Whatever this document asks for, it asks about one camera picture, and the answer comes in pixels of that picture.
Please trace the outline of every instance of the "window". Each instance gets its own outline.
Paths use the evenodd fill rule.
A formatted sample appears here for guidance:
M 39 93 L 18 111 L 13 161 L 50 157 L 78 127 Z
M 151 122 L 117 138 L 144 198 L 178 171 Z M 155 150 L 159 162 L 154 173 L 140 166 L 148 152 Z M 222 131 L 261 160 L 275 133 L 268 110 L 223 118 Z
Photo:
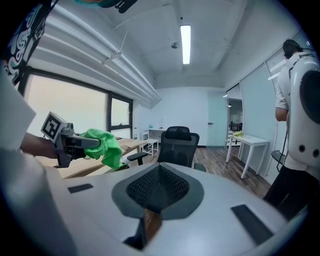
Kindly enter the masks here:
M 30 75 L 29 80 L 24 97 L 36 112 L 29 133 L 43 136 L 40 130 L 50 111 L 73 123 L 77 133 L 90 128 L 106 131 L 106 93 L 39 75 Z
M 116 137 L 132 139 L 133 101 L 115 93 L 110 93 L 108 106 L 111 109 L 108 130 Z
M 63 75 L 27 67 L 18 91 L 36 116 L 28 132 L 43 136 L 42 125 L 51 111 L 73 123 L 76 133 L 90 128 L 132 138 L 133 100 Z

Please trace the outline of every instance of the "white robot body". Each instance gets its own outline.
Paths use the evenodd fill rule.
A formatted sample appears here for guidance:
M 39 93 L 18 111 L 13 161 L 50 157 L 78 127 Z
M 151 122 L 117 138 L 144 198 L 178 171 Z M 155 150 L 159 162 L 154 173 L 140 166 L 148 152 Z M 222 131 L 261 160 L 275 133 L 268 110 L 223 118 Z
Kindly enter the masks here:
M 318 78 L 320 78 L 320 65 L 314 56 L 302 56 L 294 64 L 290 74 L 291 100 L 288 131 L 290 156 L 316 169 L 320 169 L 320 123 L 317 118 L 312 117 L 310 112 L 320 112 L 320 109 L 316 109 L 319 103 L 316 103 L 315 100 L 317 97 L 315 94 L 319 94 L 317 87 L 320 86 L 320 80 L 317 80 Z

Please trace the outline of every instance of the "black mesh panel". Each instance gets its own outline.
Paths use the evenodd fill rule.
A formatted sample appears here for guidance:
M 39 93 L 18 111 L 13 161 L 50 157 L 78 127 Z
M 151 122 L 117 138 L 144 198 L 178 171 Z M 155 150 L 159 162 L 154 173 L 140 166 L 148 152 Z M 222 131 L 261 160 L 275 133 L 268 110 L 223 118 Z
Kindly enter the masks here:
M 188 191 L 186 180 L 160 165 L 130 183 L 126 189 L 128 196 L 137 204 L 155 213 L 176 203 Z

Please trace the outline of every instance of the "door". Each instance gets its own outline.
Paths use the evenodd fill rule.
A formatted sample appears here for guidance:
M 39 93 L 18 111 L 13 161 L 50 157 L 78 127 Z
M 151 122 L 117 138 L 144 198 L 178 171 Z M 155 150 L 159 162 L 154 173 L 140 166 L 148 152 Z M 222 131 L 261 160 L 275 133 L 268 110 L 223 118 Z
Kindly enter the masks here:
M 207 147 L 225 148 L 228 133 L 228 98 L 226 93 L 208 94 Z

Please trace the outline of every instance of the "black pants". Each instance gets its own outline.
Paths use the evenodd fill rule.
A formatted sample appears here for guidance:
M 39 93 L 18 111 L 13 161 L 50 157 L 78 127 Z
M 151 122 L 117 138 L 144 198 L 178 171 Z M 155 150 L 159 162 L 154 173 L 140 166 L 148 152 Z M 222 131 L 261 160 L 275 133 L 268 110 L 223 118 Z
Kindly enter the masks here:
M 307 205 L 318 188 L 319 181 L 306 171 L 282 166 L 263 199 L 290 220 Z

